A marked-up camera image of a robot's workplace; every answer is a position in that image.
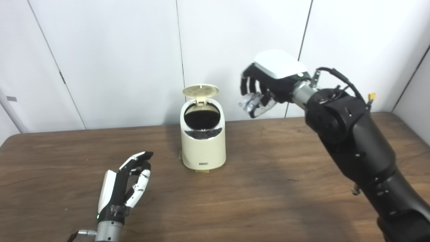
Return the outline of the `white and black right hand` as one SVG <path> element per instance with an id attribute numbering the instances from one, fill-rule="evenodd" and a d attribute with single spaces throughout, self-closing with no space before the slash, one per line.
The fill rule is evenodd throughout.
<path id="1" fill-rule="evenodd" d="M 242 100 L 239 106 L 256 118 L 278 103 L 295 103 L 306 109 L 310 98 L 310 80 L 306 66 L 283 50 L 267 50 L 241 74 Z"/>

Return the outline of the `white and black left hand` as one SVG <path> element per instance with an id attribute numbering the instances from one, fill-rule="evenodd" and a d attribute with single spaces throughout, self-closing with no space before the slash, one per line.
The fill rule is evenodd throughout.
<path id="1" fill-rule="evenodd" d="M 153 155 L 153 152 L 148 151 L 137 153 L 130 156 L 118 171 L 106 171 L 98 203 L 98 223 L 125 223 L 130 209 L 135 207 L 146 191 L 152 172 L 149 160 Z"/>

